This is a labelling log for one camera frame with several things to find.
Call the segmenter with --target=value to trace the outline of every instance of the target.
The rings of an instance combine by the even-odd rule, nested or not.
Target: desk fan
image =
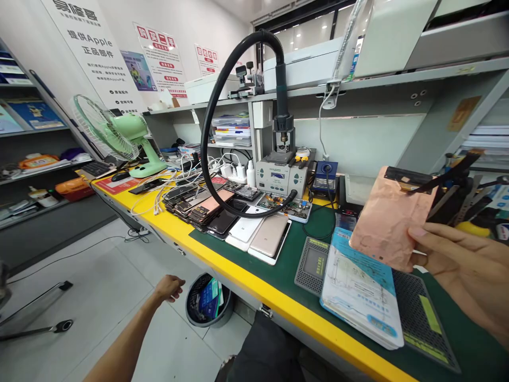
[[[150,142],[143,138],[148,133],[147,123],[141,116],[132,113],[116,117],[105,106],[84,95],[74,96],[74,116],[87,136],[102,150],[120,160],[138,157],[141,145],[148,163],[129,172],[134,178],[146,178],[166,168]]]

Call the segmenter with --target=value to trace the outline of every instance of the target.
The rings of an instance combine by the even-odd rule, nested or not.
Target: chair leg
[[[5,323],[9,322],[16,314],[18,314],[19,312],[21,312],[23,309],[25,309],[26,307],[32,305],[34,302],[36,302],[37,300],[39,300],[41,297],[47,295],[48,293],[54,291],[55,289],[60,289],[62,291],[66,291],[68,290],[70,287],[72,287],[73,284],[68,282],[68,281],[64,281],[64,282],[59,282],[58,284],[56,284],[55,286],[51,287],[50,289],[48,289],[46,292],[44,292],[43,294],[41,294],[40,296],[34,298],[32,301],[30,301],[28,304],[26,304],[24,307],[18,309],[16,312],[12,313],[9,317],[7,317],[5,320],[3,320],[1,323],[0,323],[0,326],[4,325]]]

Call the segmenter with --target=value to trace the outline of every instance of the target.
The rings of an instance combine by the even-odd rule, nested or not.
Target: white phone
[[[231,246],[234,246],[234,247],[240,249],[241,251],[247,252],[249,247],[251,246],[251,243],[255,239],[256,234],[260,230],[260,228],[261,228],[261,223],[256,227],[255,231],[253,232],[253,234],[251,235],[251,237],[249,238],[249,240],[247,242],[246,241],[241,241],[241,240],[239,240],[237,238],[234,238],[231,235],[228,235],[226,237],[225,241],[228,244],[230,244]]]
[[[265,212],[260,208],[251,206],[248,208],[246,213],[256,214],[260,212]],[[243,242],[248,242],[252,237],[256,229],[261,225],[264,218],[258,219],[248,219],[248,218],[240,218],[237,223],[230,229],[229,236],[234,237]]]

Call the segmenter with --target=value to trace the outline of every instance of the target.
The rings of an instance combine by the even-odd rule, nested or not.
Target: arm
[[[154,293],[95,364],[84,382],[130,382],[138,362],[143,338],[155,311],[164,300],[175,302],[182,293],[181,286],[184,284],[185,280],[176,276],[163,277],[155,287]]]

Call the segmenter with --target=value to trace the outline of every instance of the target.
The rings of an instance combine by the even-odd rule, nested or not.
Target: banner
[[[200,66],[200,74],[202,77],[216,74],[221,71],[216,51],[204,48],[198,44],[195,44],[195,51],[196,57],[198,57],[198,65]]]
[[[152,79],[152,73],[148,69],[145,56],[141,53],[120,51],[126,62],[127,69],[133,78],[134,84],[140,91],[157,91]]]
[[[187,98],[184,89],[186,75],[179,49],[169,34],[133,23],[148,66],[154,76],[154,85],[161,91],[168,89],[172,97]]]
[[[102,103],[122,113],[146,111],[97,1],[41,1]]]

